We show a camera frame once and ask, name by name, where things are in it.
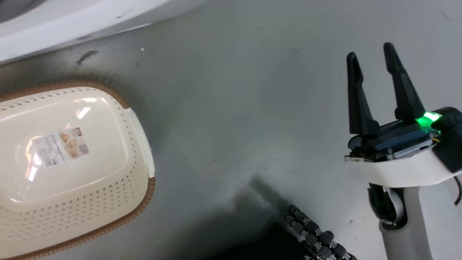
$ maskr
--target green led light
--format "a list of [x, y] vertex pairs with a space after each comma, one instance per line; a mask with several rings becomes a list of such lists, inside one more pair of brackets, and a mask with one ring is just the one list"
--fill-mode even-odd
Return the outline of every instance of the green led light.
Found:
[[416, 119], [416, 121], [420, 124], [421, 127], [428, 128], [431, 127], [432, 123], [438, 120], [440, 117], [441, 115], [437, 113], [427, 112], [423, 117]]
[[437, 113], [430, 113], [430, 112], [427, 112], [424, 114], [424, 117], [430, 119], [431, 121], [435, 122], [436, 120], [438, 120], [438, 118], [441, 117], [441, 115], [437, 114]]

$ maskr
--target black mechanical part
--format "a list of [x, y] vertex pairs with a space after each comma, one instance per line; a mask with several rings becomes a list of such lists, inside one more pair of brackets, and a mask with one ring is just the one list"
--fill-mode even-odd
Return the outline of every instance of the black mechanical part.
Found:
[[[289, 214], [286, 215], [286, 222], [290, 226], [294, 226], [297, 222], [294, 214], [303, 214], [298, 208], [294, 210], [294, 206], [289, 207]], [[304, 245], [307, 251], [307, 256], [317, 260], [357, 260], [352, 258], [343, 246], [333, 241], [334, 234], [331, 231], [322, 232], [319, 226], [312, 220], [303, 223], [305, 226]]]
[[305, 226], [304, 226], [302, 223], [296, 222], [296, 221], [294, 221], [294, 222], [292, 222], [292, 223], [293, 223], [293, 225], [292, 225], [293, 230], [294, 230], [297, 234], [302, 235], [302, 231], [305, 230]]
[[364, 161], [385, 161], [389, 151], [401, 151], [430, 140], [438, 131], [430, 126], [421, 126], [415, 119], [425, 113], [424, 107], [391, 43], [383, 46], [387, 70], [393, 77], [397, 109], [395, 122], [379, 126], [372, 118], [362, 83], [363, 74], [354, 53], [348, 54], [348, 110], [351, 138], [348, 147], [350, 158]]
[[334, 249], [334, 255], [338, 258], [342, 258], [346, 252], [347, 250], [341, 244], [337, 244]]
[[407, 71], [396, 53], [395, 47], [391, 43], [385, 43], [383, 45], [383, 52], [385, 53], [387, 70], [393, 77], [393, 85], [395, 86], [396, 119], [412, 122], [415, 119], [421, 118], [426, 111]]
[[350, 133], [359, 135], [375, 135], [380, 126], [372, 118], [366, 96], [364, 95], [363, 73], [354, 52], [346, 57], [348, 74], [348, 111], [350, 113]]
[[307, 222], [309, 221], [310, 219], [306, 216], [305, 213], [301, 212], [295, 205], [291, 205], [289, 207], [289, 213], [292, 214], [293, 216], [295, 216], [295, 218], [299, 221], [299, 222]]
[[390, 198], [390, 194], [384, 190], [383, 186], [376, 184], [369, 184], [369, 203], [371, 204], [372, 211], [378, 219], [382, 221], [382, 225], [386, 229], [399, 229], [407, 224], [406, 207], [404, 205], [404, 189], [394, 188], [395, 192], [401, 203], [404, 212], [397, 212], [396, 205]]
[[454, 176], [454, 180], [456, 181], [457, 183], [457, 188], [459, 189], [459, 195], [457, 195], [457, 199], [456, 201], [454, 202], [454, 205], [459, 205], [459, 203], [461, 202], [462, 200], [462, 183], [461, 181], [459, 180], [459, 177], [458, 176]]
[[462, 170], [462, 113], [453, 107], [444, 107], [435, 113], [442, 117], [433, 122], [432, 127], [442, 135], [433, 152], [450, 172], [456, 173]]
[[325, 259], [328, 259], [332, 255], [332, 251], [329, 247], [324, 246], [321, 248], [321, 250], [319, 250], [319, 255]]
[[324, 245], [328, 245], [332, 240], [334, 240], [334, 234], [331, 231], [324, 231], [319, 236], [319, 241], [321, 241]]
[[310, 247], [314, 247], [316, 242], [317, 242], [317, 236], [313, 235], [313, 234], [308, 234], [308, 235], [306, 235], [305, 242]]
[[316, 229], [319, 228], [319, 226], [314, 221], [308, 221], [305, 226], [306, 229], [311, 233], [316, 233]]

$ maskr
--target scuff mark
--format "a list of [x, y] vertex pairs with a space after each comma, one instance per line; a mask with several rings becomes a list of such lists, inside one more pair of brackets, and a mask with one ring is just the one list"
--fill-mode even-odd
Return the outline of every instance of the scuff mark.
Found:
[[446, 18], [446, 20], [448, 20], [449, 22], [451, 22], [451, 21], [452, 21], [452, 19], [451, 19], [451, 18], [449, 18], [449, 17], [446, 15], [446, 13], [444, 13], [444, 9], [443, 9], [443, 7], [442, 7], [442, 6], [441, 6], [441, 14], [442, 14], [442, 15], [444, 16], [444, 18]]
[[129, 12], [130, 12], [131, 10], [133, 10], [133, 9], [135, 9], [135, 7], [132, 7], [132, 8], [130, 8], [130, 9], [128, 9], [125, 13], [123, 13], [123, 14], [117, 16], [116, 19], [119, 19], [119, 18], [124, 17], [127, 13], [129, 13]]
[[85, 54], [83, 54], [83, 55], [80, 57], [80, 59], [79, 59], [78, 61], [76, 61], [75, 63], [77, 64], [77, 66], [80, 66], [80, 65], [82, 65], [82, 63], [83, 63], [86, 59], [90, 58], [90, 57], [93, 56], [93, 55], [96, 55], [96, 53], [98, 53], [97, 50], [89, 50], [89, 51], [85, 52]]

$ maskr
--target black cable chain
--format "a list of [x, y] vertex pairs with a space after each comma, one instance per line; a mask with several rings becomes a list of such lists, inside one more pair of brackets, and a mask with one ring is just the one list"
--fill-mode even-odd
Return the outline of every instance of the black cable chain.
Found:
[[316, 260], [358, 260], [341, 245], [334, 242], [334, 234], [322, 231], [296, 206], [289, 207], [289, 213], [284, 218], [294, 231], [302, 235], [301, 242], [307, 251], [307, 256]]

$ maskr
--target white appliance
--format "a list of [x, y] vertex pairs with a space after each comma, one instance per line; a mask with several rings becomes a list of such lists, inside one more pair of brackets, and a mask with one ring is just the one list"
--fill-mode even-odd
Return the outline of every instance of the white appliance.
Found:
[[140, 28], [206, 0], [3, 0], [0, 62]]

